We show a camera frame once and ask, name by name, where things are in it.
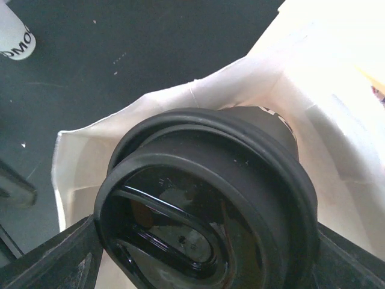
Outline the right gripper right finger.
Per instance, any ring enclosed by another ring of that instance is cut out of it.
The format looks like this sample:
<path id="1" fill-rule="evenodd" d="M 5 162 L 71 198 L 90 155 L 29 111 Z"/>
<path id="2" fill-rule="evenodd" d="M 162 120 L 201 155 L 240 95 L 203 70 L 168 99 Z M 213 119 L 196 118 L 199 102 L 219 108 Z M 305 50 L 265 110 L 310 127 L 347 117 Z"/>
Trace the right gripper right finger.
<path id="1" fill-rule="evenodd" d="M 384 288 L 383 260 L 322 224 L 318 230 L 313 288 Z"/>

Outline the left paper cup stack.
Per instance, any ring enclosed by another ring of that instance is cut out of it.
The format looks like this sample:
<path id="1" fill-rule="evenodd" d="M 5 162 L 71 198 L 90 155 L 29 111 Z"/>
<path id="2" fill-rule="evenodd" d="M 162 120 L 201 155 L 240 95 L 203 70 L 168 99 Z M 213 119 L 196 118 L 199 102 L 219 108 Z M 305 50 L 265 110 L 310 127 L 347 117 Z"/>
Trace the left paper cup stack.
<path id="1" fill-rule="evenodd" d="M 35 50 L 36 39 L 19 17 L 1 1 L 1 55 L 24 60 Z"/>

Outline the white printed paper bag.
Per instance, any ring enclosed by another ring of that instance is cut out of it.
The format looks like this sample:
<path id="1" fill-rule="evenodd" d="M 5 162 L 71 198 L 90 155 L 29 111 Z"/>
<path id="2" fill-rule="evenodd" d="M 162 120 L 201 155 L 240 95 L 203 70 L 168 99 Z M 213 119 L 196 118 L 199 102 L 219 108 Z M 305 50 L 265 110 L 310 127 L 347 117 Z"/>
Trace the white printed paper bag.
<path id="1" fill-rule="evenodd" d="M 58 133 L 52 183 L 60 230 L 91 214 L 123 134 L 175 108 L 265 107 L 288 121 L 318 219 L 384 261 L 384 21 L 377 1 L 286 1 L 251 51 L 202 79 L 143 95 Z"/>

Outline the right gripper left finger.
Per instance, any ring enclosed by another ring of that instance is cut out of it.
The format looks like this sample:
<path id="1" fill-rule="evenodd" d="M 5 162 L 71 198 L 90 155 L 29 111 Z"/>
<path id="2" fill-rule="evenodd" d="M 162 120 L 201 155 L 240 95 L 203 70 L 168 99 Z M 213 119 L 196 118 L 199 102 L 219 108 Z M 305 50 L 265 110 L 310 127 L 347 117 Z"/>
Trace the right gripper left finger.
<path id="1" fill-rule="evenodd" d="M 102 259 L 92 216 L 1 268 L 1 288 L 94 288 Z"/>

